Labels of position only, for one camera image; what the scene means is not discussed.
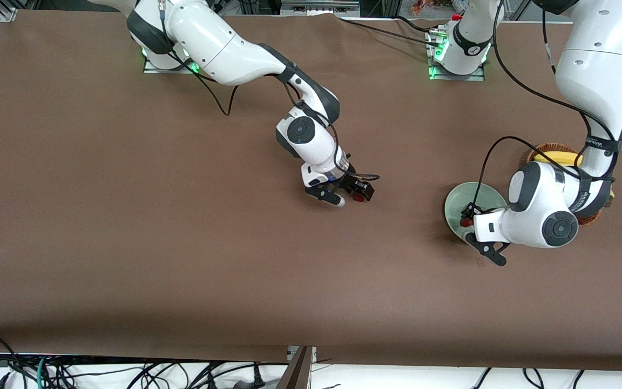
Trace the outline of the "grey background device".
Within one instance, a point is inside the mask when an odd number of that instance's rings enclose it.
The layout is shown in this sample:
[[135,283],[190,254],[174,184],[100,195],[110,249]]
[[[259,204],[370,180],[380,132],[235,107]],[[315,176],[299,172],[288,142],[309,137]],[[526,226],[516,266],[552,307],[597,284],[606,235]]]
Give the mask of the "grey background device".
[[281,16],[334,14],[338,17],[361,17],[360,0],[281,0]]

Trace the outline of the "pale green plate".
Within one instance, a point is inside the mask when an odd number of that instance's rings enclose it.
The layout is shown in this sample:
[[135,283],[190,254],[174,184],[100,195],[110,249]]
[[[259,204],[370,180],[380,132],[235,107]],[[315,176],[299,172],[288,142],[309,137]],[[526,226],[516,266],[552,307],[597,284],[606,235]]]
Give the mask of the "pale green plate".
[[449,229],[465,242],[465,228],[460,226],[463,209],[474,202],[481,210],[500,209],[508,203],[493,187],[477,182],[459,184],[451,190],[444,203],[444,216]]

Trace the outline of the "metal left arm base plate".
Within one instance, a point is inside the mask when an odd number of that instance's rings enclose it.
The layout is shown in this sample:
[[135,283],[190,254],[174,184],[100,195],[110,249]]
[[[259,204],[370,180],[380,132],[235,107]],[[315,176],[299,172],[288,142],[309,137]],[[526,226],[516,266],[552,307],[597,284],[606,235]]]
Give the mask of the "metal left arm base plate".
[[[439,25],[436,29],[429,29],[424,33],[425,39],[430,44],[427,47],[427,64],[429,68],[429,79],[431,81],[476,81],[485,80],[484,63],[487,60],[487,52],[490,44],[475,56],[450,55],[450,48],[459,49],[455,44],[450,44],[446,25]],[[459,74],[451,71],[451,68],[462,70],[464,65],[472,65],[477,58],[477,68],[471,73]]]

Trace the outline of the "brown wicker basket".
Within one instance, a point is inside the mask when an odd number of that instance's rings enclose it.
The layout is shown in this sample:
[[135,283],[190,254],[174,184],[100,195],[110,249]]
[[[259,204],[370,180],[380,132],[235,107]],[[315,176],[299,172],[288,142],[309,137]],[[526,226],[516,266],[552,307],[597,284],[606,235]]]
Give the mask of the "brown wicker basket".
[[[541,144],[541,145],[537,145],[536,148],[538,148],[538,150],[540,150],[541,152],[550,152],[550,151],[563,151],[563,152],[576,152],[575,150],[573,150],[570,147],[567,147],[566,145],[560,144],[560,143],[545,143],[545,144]],[[537,155],[538,152],[531,150],[528,155],[526,155],[526,157],[523,157],[520,163],[520,166],[525,165],[526,163],[529,162],[533,162],[533,158],[535,155]],[[589,216],[589,217],[580,217],[578,218],[578,223],[580,224],[580,226],[587,226],[590,225],[592,223],[594,223],[595,221],[597,221],[598,217],[601,214],[601,210],[598,210],[597,212],[595,212],[595,214]]]

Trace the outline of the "brown table cover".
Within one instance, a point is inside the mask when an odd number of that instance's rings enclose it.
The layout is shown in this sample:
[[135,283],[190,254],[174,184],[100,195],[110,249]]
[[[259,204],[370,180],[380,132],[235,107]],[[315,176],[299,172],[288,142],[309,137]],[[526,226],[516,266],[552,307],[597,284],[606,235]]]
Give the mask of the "brown table cover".
[[145,74],[122,14],[0,24],[0,337],[20,353],[622,370],[616,199],[559,249],[499,267],[443,202],[514,135],[580,148],[578,114],[484,82],[431,81],[424,50],[331,15],[230,17],[341,102],[370,202],[303,191],[275,138],[273,77],[223,116],[192,75]]

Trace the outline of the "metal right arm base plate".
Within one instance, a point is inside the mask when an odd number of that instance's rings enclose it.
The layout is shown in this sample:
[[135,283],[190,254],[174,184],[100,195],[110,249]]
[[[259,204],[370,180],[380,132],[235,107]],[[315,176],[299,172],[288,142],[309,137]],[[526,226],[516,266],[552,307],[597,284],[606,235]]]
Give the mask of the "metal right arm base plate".
[[194,71],[198,73],[200,67],[190,58],[188,52],[185,51],[180,44],[176,44],[173,49],[178,58],[186,64],[186,66],[178,60],[173,59],[173,57],[171,57],[172,53],[169,55],[159,55],[149,51],[147,48],[141,48],[141,54],[145,57],[143,72],[157,74],[190,74]]

